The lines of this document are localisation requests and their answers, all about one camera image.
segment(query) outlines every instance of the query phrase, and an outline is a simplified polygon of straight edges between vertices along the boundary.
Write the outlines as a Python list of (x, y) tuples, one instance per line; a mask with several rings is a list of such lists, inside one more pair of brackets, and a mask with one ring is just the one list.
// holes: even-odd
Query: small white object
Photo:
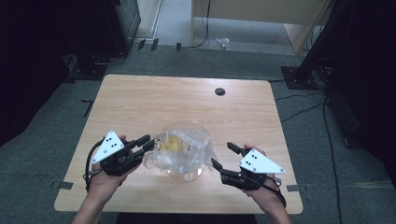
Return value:
[(117, 134), (113, 130), (110, 130), (110, 132), (108, 132), (106, 135), (102, 145), (99, 147), (98, 151), (93, 157), (92, 164), (96, 164), (97, 162), (104, 160), (105, 158), (123, 149), (123, 147), (124, 144), (121, 142)]
[(285, 174), (285, 169), (254, 148), (239, 162), (239, 166), (254, 174)]

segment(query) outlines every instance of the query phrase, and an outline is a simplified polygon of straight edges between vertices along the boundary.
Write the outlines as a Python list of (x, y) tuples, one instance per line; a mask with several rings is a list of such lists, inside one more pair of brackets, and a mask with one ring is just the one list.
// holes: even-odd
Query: floor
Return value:
[[(139, 0), (138, 5), (142, 23), (136, 42), (159, 38), (159, 45), (191, 46), (191, 1)], [(205, 36), (206, 18), (195, 18), (194, 22), (194, 46), (197, 46)], [(320, 30), (317, 27), (312, 38), (308, 37), (305, 50), (299, 55), (306, 55)], [(208, 41), (201, 49), (296, 55), (281, 23), (209, 19), (208, 31)]]

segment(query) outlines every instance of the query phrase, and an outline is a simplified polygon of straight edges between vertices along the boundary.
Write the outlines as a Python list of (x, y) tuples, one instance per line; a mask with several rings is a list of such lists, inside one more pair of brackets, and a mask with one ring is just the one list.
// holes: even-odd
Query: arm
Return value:
[[(244, 148), (256, 148), (252, 145), (244, 145)], [(276, 184), (271, 180), (266, 180), (264, 184), (272, 189), (276, 189)], [(246, 195), (251, 197), (260, 207), (260, 209), (269, 217), (270, 222), (274, 224), (289, 224), (291, 223), (288, 212), (283, 206), (282, 202), (277, 198), (277, 196), (270, 190), (265, 188), (260, 188), (257, 190), (247, 191)]]
[[(98, 175), (93, 176), (87, 197), (79, 208), (78, 213), (72, 221), (72, 224), (99, 223), (102, 210), (106, 203), (111, 199), (119, 185), (125, 181), (128, 174), (137, 169), (137, 167), (138, 165), (122, 176), (107, 175), (105, 172), (101, 172)], [(97, 170), (99, 168), (99, 163), (96, 163), (92, 166), (93, 170)]]

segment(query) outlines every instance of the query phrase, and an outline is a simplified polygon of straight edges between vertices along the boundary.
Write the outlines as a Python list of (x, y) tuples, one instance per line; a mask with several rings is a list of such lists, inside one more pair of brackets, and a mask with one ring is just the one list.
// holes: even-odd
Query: hand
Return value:
[[(120, 135), (119, 138), (121, 140), (125, 140), (125, 135)], [(137, 169), (139, 165), (132, 168), (126, 174), (122, 176), (113, 176), (107, 175), (105, 172), (100, 172), (98, 175), (95, 175), (91, 178), (90, 190), (88, 191), (88, 195), (97, 199), (100, 203), (107, 203), (114, 192), (116, 192), (117, 188), (125, 181), (128, 174)], [(93, 170), (100, 169), (100, 164), (97, 162), (92, 166)]]
[[(255, 148), (264, 156), (265, 152), (261, 149), (252, 146), (244, 145), (245, 149)], [(267, 174), (267, 176), (275, 179), (274, 174)], [(277, 185), (273, 181), (267, 179), (264, 185), (277, 190)], [(279, 198), (271, 190), (265, 188), (259, 188), (257, 190), (244, 191), (248, 197), (251, 197), (260, 207), (260, 209), (266, 213), (271, 223), (291, 223), (288, 213)]]

